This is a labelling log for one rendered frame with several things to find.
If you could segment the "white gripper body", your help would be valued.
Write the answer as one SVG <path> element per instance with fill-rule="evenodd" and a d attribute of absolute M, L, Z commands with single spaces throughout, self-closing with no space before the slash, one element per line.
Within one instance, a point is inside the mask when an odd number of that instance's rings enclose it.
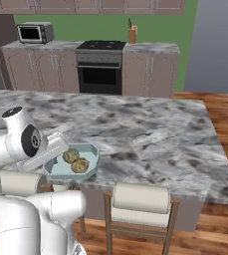
<path fill-rule="evenodd" d="M 59 156 L 68 148 L 69 146 L 65 142 L 51 142 L 45 150 L 37 153 L 35 156 L 29 158 L 28 160 L 19 162 L 17 166 L 22 171 L 31 171 L 40 167 L 49 160 Z"/>

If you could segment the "light blue tupperware container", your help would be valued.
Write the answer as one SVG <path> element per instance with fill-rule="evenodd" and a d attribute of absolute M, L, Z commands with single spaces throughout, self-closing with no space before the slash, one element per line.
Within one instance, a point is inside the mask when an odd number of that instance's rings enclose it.
<path fill-rule="evenodd" d="M 57 156 L 58 164 L 54 164 L 54 159 L 43 164 L 43 169 L 50 179 L 89 179 L 98 169 L 100 158 L 99 149 L 91 143 L 70 143 L 69 148 L 76 149 L 80 157 L 84 157 L 90 162 L 89 168 L 84 173 L 74 173 L 71 165 L 63 160 L 63 156 Z"/>

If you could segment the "brown dumpling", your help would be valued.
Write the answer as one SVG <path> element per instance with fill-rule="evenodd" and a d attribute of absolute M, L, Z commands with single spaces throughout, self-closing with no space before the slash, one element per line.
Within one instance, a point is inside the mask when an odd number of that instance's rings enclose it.
<path fill-rule="evenodd" d="M 84 173 L 89 168 L 90 162 L 84 157 L 79 157 L 74 160 L 71 169 L 74 173 Z"/>
<path fill-rule="evenodd" d="M 76 159 L 80 157 L 79 152 L 74 148 L 69 148 L 63 153 L 63 160 L 67 163 L 73 163 Z"/>

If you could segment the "wooden stool with cream cushion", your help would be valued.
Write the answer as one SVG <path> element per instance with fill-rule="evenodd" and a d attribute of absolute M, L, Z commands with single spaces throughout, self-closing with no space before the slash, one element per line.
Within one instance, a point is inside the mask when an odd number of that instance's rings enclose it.
<path fill-rule="evenodd" d="M 3 194 L 29 206 L 20 215 L 26 226 L 33 226 L 44 235 L 55 235 L 64 229 L 73 239 L 73 223 L 87 207 L 81 191 L 64 184 L 50 185 L 43 174 L 2 170 L 0 176 Z"/>
<path fill-rule="evenodd" d="M 104 190 L 107 254 L 113 255 L 113 234 L 162 242 L 168 255 L 179 199 L 166 187 L 118 182 Z"/>

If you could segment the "base cupboard run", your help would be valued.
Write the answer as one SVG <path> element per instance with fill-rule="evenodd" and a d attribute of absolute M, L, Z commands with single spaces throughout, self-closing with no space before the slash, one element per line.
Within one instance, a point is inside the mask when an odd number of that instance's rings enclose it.
<path fill-rule="evenodd" d="M 2 46 L 12 89 L 16 91 L 78 93 L 75 50 L 79 41 L 46 45 L 15 41 Z"/>
<path fill-rule="evenodd" d="M 122 51 L 122 94 L 172 98 L 179 54 L 175 43 L 126 44 Z"/>

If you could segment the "steel and black oven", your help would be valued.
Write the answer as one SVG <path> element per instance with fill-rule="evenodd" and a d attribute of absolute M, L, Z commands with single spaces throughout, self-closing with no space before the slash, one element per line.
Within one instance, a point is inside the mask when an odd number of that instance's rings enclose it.
<path fill-rule="evenodd" d="M 80 92 L 85 94 L 121 94 L 121 52 L 77 53 Z"/>

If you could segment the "black gas hob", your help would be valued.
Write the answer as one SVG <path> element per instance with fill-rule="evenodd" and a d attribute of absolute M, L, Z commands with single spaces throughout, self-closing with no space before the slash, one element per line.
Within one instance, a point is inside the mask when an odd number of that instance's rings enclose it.
<path fill-rule="evenodd" d="M 91 40 L 80 45 L 78 50 L 122 50 L 124 45 L 122 41 Z"/>

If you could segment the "silver toaster oven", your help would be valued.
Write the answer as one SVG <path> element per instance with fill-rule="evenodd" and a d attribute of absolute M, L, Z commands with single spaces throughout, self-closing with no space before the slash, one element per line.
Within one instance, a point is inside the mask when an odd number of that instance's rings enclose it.
<path fill-rule="evenodd" d="M 47 44 L 54 40 L 51 22 L 25 22 L 17 25 L 19 41 L 23 44 Z"/>

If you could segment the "wooden knife block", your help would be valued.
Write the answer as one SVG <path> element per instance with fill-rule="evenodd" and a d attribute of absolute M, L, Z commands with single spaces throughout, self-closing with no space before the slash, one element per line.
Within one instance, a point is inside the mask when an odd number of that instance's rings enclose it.
<path fill-rule="evenodd" d="M 135 43 L 136 34 L 137 34 L 137 27 L 131 23 L 131 20 L 128 20 L 128 42 L 130 44 Z"/>

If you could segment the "wall cupboard run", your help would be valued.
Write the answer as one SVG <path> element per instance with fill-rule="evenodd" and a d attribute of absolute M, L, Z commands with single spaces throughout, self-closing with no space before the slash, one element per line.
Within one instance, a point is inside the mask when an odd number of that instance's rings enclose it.
<path fill-rule="evenodd" d="M 0 0 L 0 14 L 182 14 L 185 0 Z"/>

